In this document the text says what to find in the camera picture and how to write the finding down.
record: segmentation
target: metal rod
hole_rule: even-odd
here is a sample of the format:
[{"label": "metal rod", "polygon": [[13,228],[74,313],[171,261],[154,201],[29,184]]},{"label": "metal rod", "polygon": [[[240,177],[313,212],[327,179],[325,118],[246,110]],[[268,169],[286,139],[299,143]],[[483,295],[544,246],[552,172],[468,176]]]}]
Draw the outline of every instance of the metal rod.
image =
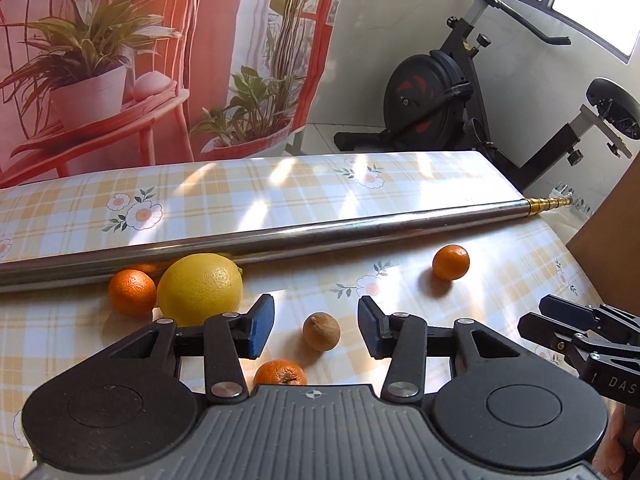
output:
[{"label": "metal rod", "polygon": [[379,244],[523,218],[571,202],[571,198],[523,198],[8,262],[0,264],[0,292],[104,282],[122,269],[140,269],[158,276],[175,260],[194,253],[224,254],[239,266],[271,262],[357,248],[363,242]]}]

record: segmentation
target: metal pivot screw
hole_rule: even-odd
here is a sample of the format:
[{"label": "metal pivot screw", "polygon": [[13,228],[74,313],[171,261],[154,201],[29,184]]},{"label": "metal pivot screw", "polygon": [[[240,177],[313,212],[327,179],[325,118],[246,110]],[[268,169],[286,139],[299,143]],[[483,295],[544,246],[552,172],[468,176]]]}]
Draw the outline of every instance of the metal pivot screw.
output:
[{"label": "metal pivot screw", "polygon": [[413,397],[418,393],[418,386],[413,383],[398,381],[397,383],[391,383],[386,390],[394,397],[405,399],[407,397]]},{"label": "metal pivot screw", "polygon": [[231,397],[237,397],[242,393],[242,386],[231,381],[224,381],[222,383],[214,384],[211,387],[211,393],[216,397],[224,397],[225,399],[230,399]]}]

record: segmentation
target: round black disc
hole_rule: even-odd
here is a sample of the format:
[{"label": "round black disc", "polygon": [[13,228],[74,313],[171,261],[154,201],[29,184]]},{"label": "round black disc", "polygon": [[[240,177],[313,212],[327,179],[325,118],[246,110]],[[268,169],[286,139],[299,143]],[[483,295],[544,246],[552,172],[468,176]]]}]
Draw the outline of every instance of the round black disc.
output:
[{"label": "round black disc", "polygon": [[540,364],[547,366],[489,360],[449,381],[433,403],[440,434],[500,468],[553,470],[588,458],[607,425],[602,398],[564,370]]},{"label": "round black disc", "polygon": [[[431,107],[434,101],[455,83],[432,56],[419,54],[405,59],[394,70],[386,85],[385,126],[394,131]],[[412,150],[439,151],[450,138],[452,105],[446,105],[428,120],[408,128],[401,136]]]},{"label": "round black disc", "polygon": [[151,462],[190,432],[198,405],[187,386],[142,359],[72,368],[27,400],[22,425],[34,455],[62,470],[108,473]]}]

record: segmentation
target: bike seat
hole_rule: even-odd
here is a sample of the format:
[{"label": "bike seat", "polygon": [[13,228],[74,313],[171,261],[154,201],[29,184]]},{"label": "bike seat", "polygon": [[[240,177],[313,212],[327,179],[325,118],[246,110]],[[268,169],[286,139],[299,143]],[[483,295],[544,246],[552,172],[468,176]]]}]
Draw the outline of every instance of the bike seat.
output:
[{"label": "bike seat", "polygon": [[587,100],[598,114],[630,139],[640,139],[640,104],[622,86],[609,79],[594,79]]}]

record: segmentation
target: human hand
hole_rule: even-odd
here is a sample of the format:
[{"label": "human hand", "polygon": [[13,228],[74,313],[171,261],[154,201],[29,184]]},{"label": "human hand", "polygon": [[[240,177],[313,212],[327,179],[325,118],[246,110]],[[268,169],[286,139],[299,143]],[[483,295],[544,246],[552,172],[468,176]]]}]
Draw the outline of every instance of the human hand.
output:
[{"label": "human hand", "polygon": [[[624,474],[622,466],[625,463],[625,450],[619,441],[620,433],[625,425],[624,415],[624,404],[616,402],[609,417],[607,431],[591,463],[598,473],[606,476],[609,480],[622,480]],[[634,435],[634,447],[640,452],[640,430]]]}]

